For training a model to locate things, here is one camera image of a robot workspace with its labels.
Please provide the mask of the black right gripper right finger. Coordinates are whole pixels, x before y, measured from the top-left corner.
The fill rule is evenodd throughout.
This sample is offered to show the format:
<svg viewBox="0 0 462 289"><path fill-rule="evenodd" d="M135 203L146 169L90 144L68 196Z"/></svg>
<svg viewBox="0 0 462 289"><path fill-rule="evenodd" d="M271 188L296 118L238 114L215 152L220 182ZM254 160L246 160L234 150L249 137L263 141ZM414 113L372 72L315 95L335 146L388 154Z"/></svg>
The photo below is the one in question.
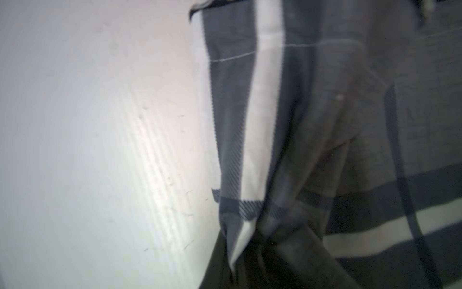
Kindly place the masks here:
<svg viewBox="0 0 462 289"><path fill-rule="evenodd" d="M322 244L316 223L272 228L260 225L255 233L254 289L359 289L361 286Z"/></svg>

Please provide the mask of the grey plaid pillowcase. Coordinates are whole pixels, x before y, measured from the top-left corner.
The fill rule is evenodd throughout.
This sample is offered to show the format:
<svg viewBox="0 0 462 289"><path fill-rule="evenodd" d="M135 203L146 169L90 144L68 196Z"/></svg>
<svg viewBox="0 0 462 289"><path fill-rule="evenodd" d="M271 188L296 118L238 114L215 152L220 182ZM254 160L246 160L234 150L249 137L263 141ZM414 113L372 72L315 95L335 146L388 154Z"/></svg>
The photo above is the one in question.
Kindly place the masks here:
<svg viewBox="0 0 462 289"><path fill-rule="evenodd" d="M462 286L460 1L201 1L189 20L231 289L316 223L360 289Z"/></svg>

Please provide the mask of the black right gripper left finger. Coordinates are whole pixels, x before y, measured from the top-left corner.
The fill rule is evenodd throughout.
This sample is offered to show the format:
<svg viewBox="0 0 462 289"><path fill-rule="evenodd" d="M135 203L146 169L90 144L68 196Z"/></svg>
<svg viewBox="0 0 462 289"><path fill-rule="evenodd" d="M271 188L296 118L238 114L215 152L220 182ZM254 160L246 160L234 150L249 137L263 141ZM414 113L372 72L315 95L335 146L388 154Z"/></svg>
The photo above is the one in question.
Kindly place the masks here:
<svg viewBox="0 0 462 289"><path fill-rule="evenodd" d="M230 289L231 270L227 261L226 238L219 232L199 289Z"/></svg>

